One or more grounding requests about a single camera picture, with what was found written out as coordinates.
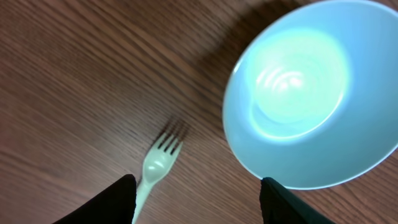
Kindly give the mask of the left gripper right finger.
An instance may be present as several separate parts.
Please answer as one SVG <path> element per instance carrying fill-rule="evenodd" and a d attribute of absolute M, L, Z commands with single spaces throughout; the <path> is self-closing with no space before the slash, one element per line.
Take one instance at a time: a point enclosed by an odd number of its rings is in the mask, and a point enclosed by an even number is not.
<path fill-rule="evenodd" d="M 261 180 L 264 224 L 334 224 L 271 177 Z"/>

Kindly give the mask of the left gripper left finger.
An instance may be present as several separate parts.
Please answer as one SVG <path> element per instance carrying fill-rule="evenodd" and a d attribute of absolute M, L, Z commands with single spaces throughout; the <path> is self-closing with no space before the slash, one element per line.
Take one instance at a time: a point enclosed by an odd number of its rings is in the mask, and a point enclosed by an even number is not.
<path fill-rule="evenodd" d="M 55 224 L 131 224 L 136 194 L 136 179 L 126 174 Z"/>

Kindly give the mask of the light blue bowl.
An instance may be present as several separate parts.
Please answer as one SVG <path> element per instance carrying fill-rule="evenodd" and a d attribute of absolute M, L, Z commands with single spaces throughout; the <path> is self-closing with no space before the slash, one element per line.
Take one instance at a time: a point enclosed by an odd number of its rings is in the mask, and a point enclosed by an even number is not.
<path fill-rule="evenodd" d="M 288 189 L 377 166 L 397 148 L 397 11 L 319 1 L 276 20 L 234 66 L 223 127 L 246 170 Z"/>

